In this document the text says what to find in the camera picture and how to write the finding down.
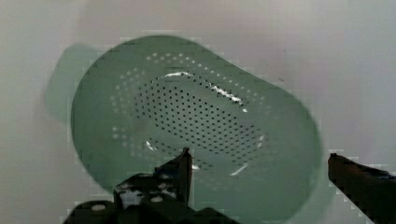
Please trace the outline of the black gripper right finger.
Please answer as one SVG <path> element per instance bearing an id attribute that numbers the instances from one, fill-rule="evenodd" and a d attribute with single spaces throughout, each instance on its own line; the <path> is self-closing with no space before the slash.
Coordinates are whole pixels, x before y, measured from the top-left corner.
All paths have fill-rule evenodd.
<path id="1" fill-rule="evenodd" d="M 328 178 L 374 224 L 395 224 L 394 175 L 331 153 Z"/>

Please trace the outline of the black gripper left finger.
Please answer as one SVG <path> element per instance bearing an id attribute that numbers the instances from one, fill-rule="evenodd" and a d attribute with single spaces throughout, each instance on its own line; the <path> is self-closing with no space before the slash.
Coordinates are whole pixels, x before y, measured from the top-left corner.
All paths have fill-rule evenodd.
<path id="1" fill-rule="evenodd" d="M 144 201 L 162 202 L 166 198 L 189 203 L 192 155 L 184 147 L 172 160 L 156 167 L 153 173 L 139 173 L 120 182 L 113 191 L 114 203 L 121 209 Z"/>

